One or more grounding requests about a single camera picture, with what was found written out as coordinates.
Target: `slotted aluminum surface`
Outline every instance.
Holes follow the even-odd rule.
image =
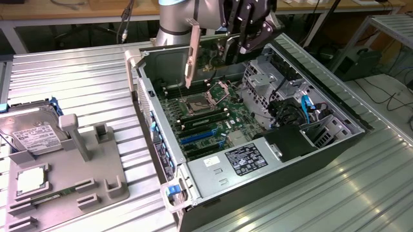
[[[277,42],[374,127],[374,131],[312,175],[263,197],[197,231],[408,231],[413,228],[411,141],[286,37]],[[118,54],[108,46],[16,56],[9,103],[53,96],[65,113],[81,115],[81,131],[98,121],[114,128],[130,197],[61,224],[58,231],[175,231],[165,212],[138,123],[126,98]],[[86,86],[77,85],[84,80]],[[18,88],[26,88],[26,94]],[[3,225],[8,158],[1,147],[0,223]]]
[[[370,21],[380,31],[413,49],[413,17],[406,14],[375,15]]]
[[[78,117],[80,132],[105,122],[114,131],[130,197],[57,225],[57,231],[175,231],[165,211],[159,181],[129,98],[122,53],[151,43],[94,47],[17,55],[13,60],[8,103],[30,102],[50,96],[64,114]],[[6,146],[0,161],[0,225],[3,230],[8,184]]]
[[[284,35],[276,41],[374,131],[326,168],[196,231],[413,231],[411,140]]]

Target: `label sticker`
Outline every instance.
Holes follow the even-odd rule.
[[[29,152],[60,145],[60,140],[50,125],[13,132],[13,136]]]
[[[205,167],[212,166],[213,164],[219,163],[217,156],[204,159],[204,163],[205,163]]]
[[[268,165],[253,144],[244,145],[225,152],[225,157],[237,176],[243,176]]]

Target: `blue cable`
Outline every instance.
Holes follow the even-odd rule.
[[[310,124],[310,116],[308,116],[308,112],[307,112],[307,107],[310,107],[311,109],[315,110],[315,106],[310,102],[308,95],[303,95],[300,97],[300,107],[302,107],[302,110],[303,110],[304,117],[307,119],[307,123]]]

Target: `warning label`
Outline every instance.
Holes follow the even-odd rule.
[[[239,176],[268,165],[253,144],[244,145],[225,152],[225,157]]]

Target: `metal frame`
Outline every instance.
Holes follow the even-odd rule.
[[[390,15],[394,15],[394,14],[398,12],[399,8],[400,8],[400,7],[394,7],[394,8],[391,9],[391,11],[390,11],[388,14],[390,14]],[[352,10],[335,9],[335,10],[334,10],[334,13],[342,13],[342,12],[366,12],[366,11],[380,11],[380,9],[378,9],[378,8],[355,8],[355,9],[352,9]],[[327,16],[327,13],[328,13],[328,10],[326,10],[326,11],[319,15],[319,17],[318,17],[318,19],[316,19],[316,22],[315,22],[315,25],[314,25],[314,28],[312,28],[312,30],[310,31],[308,38],[306,39],[306,41],[304,41],[302,47],[308,46],[308,44],[310,44],[310,42],[311,42],[311,40],[312,40],[312,38],[314,38],[314,36],[315,36],[315,33],[316,33],[316,31],[318,31],[318,28],[320,27],[320,25],[322,25],[322,23],[323,23],[323,21],[324,21],[324,18],[326,18],[326,16]]]
[[[130,21],[159,20],[159,15],[132,15]],[[28,50],[24,42],[16,32],[16,27],[68,25],[86,23],[110,23],[120,22],[118,16],[108,17],[81,17],[81,18],[53,18],[53,19],[30,19],[30,20],[0,20],[0,29],[14,50],[16,54],[25,54]]]
[[[400,7],[394,7],[390,14],[395,14]],[[366,11],[380,11],[380,8],[352,8],[352,9],[335,9],[334,12],[366,12]],[[310,32],[308,38],[304,41],[303,46],[307,46],[314,38],[315,32],[324,20],[328,9],[315,10],[315,13],[320,13],[318,20],[315,22],[314,28]],[[296,14],[310,14],[312,10],[291,10],[291,11],[276,11],[277,15],[296,15]],[[132,15],[130,21],[147,21],[159,20],[159,15]],[[81,17],[81,18],[57,18],[57,19],[30,19],[30,20],[0,20],[0,29],[5,35],[5,38],[14,50],[16,54],[25,54],[28,50],[25,48],[24,42],[18,37],[16,32],[16,27],[28,26],[48,26],[48,25],[66,25],[66,24],[85,24],[85,23],[109,23],[120,22],[120,17],[106,16],[106,17]],[[207,31],[207,35],[213,34],[212,30]]]
[[[398,26],[396,28],[391,27],[391,24],[388,23],[398,23],[402,20],[403,24],[402,26]],[[411,37],[411,32],[404,31],[402,32],[400,30],[403,27],[408,29],[413,25],[413,17],[402,14],[402,15],[375,15],[375,16],[368,16],[364,18],[363,22],[360,23],[360,26],[358,27],[351,39],[347,42],[347,45],[343,48],[343,51],[338,55],[338,57],[334,59],[334,62],[330,66],[331,72],[335,72],[338,66],[340,65],[343,58],[346,57],[350,49],[354,47],[356,44],[358,39],[363,35],[366,29],[368,26],[374,26],[379,32],[386,33],[392,39],[399,41],[403,45],[406,45],[410,49],[413,49],[413,37]],[[371,37],[366,45],[370,46],[376,35]]]

